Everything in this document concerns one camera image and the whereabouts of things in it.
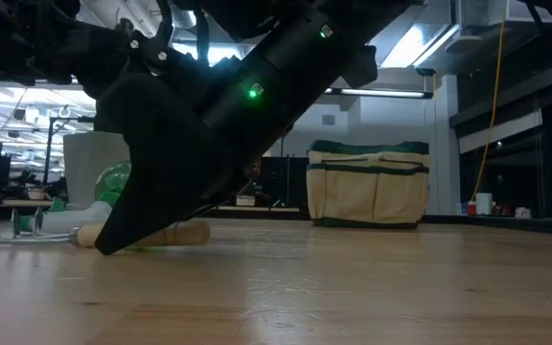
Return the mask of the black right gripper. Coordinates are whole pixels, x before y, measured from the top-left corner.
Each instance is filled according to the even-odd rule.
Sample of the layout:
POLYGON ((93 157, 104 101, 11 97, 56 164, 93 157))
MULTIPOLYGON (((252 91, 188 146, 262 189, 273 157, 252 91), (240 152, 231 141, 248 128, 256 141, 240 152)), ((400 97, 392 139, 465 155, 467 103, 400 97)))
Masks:
POLYGON ((239 192, 276 137, 275 103, 268 71, 198 85, 117 79, 98 100, 96 127, 123 136, 131 173, 96 248, 113 254, 239 192))

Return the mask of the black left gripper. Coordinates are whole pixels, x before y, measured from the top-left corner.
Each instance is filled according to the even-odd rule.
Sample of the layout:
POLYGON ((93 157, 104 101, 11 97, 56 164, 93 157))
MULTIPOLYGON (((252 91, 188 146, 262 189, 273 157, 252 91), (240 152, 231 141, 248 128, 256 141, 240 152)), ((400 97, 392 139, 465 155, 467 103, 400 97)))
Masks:
POLYGON ((78 20, 64 25, 65 71, 93 99, 119 78, 127 63, 129 36, 78 20))

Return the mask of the wooden handled hand rake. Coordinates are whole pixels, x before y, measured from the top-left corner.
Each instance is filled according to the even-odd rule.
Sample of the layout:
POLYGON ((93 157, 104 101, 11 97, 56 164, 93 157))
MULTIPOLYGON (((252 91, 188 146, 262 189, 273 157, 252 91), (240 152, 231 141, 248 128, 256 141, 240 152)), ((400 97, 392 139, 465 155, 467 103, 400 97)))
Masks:
MULTIPOLYGON (((86 225, 70 228, 62 234, 44 233, 42 225, 44 213, 38 207, 34 214, 34 225, 30 232, 23 233, 22 217, 16 209, 12 210, 11 236, 4 238, 0 234, 0 244, 73 244, 76 247, 95 248, 98 236, 102 232, 102 222, 92 222, 86 225)), ((131 247, 167 247, 167 246, 199 246, 205 245, 211 237, 210 225, 203 220, 178 222, 168 228, 149 235, 132 244, 131 247)))

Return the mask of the green plastic spray bottle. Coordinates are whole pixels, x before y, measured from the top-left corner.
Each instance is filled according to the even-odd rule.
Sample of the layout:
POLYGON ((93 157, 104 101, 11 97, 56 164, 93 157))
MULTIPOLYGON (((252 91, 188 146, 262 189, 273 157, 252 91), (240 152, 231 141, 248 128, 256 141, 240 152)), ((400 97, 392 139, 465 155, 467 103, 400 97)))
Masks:
POLYGON ((83 210, 69 210, 62 201, 41 215, 20 216, 13 227, 16 234, 32 233, 36 227, 46 234, 67 234, 74 227, 93 222, 104 222, 109 217, 130 176, 129 161, 108 167, 98 176, 94 189, 94 202, 83 210))

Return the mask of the cream canvas gardening bag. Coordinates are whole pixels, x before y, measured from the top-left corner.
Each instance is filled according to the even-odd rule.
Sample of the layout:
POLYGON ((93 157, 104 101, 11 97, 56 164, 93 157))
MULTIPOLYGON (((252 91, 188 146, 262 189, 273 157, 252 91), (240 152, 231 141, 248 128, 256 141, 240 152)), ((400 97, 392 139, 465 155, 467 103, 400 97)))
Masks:
POLYGON ((414 229, 426 212, 427 143, 355 146, 317 140, 308 158, 308 209, 317 226, 414 229))

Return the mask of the white plant pot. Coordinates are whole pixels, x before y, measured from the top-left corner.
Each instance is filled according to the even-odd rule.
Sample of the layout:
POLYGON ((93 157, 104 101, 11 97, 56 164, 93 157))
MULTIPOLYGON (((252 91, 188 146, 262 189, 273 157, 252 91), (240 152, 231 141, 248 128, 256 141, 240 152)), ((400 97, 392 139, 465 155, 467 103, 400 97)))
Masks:
POLYGON ((129 160, 122 134, 89 131, 63 137, 64 177, 73 209, 85 209, 95 201, 101 173, 129 160))

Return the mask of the black partition screen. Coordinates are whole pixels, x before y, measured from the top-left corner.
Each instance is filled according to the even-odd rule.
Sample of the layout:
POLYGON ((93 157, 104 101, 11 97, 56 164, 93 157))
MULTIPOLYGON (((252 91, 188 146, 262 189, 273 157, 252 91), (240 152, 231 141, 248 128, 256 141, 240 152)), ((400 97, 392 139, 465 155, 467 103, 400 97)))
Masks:
POLYGON ((260 180, 271 203, 299 209, 308 208, 305 157, 263 157, 260 180))

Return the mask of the wooden background desk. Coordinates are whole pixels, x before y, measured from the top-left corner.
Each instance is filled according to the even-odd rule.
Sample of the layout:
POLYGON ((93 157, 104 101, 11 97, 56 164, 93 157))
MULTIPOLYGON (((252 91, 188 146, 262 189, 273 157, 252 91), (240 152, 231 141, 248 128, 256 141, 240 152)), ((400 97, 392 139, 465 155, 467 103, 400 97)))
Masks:
POLYGON ((53 205, 62 207, 63 203, 60 200, 0 199, 0 219, 8 219, 13 209, 22 216, 27 216, 34 214, 38 208, 47 211, 53 205))

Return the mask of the long ceiling light strip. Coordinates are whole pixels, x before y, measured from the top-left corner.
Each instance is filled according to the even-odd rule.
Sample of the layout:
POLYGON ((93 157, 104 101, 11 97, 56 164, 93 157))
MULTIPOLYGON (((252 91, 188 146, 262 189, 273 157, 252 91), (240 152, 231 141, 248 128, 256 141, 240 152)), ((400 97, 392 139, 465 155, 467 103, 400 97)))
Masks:
POLYGON ((401 91, 384 89, 353 89, 353 88, 327 88, 324 95, 374 97, 374 98, 398 98, 398 99, 432 99, 430 92, 401 91))

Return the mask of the white round container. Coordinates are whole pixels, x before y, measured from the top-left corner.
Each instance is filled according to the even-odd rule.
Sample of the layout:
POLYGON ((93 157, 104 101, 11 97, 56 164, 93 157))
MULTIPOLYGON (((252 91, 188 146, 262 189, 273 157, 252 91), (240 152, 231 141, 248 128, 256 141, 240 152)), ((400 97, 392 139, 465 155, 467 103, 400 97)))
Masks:
POLYGON ((477 193, 475 195, 476 214, 489 216, 493 212, 493 195, 491 193, 477 193))

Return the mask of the black metal stand frame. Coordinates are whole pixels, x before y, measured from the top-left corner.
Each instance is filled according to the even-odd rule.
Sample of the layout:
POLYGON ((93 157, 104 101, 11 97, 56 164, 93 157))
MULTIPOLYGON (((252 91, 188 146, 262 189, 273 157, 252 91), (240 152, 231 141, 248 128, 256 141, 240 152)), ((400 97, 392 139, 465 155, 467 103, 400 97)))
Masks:
POLYGON ((55 134, 57 134, 60 131, 60 129, 64 125, 67 125, 71 121, 75 121, 78 123, 94 124, 95 120, 93 117, 88 117, 88 116, 79 116, 75 118, 64 118, 64 117, 57 116, 57 117, 51 117, 49 119, 48 136, 47 136, 47 143, 46 143, 46 156, 45 156, 43 178, 42 178, 43 185, 47 184, 49 179, 53 137, 55 134), (55 122, 57 121, 62 121, 63 123, 60 128, 55 130, 55 122))

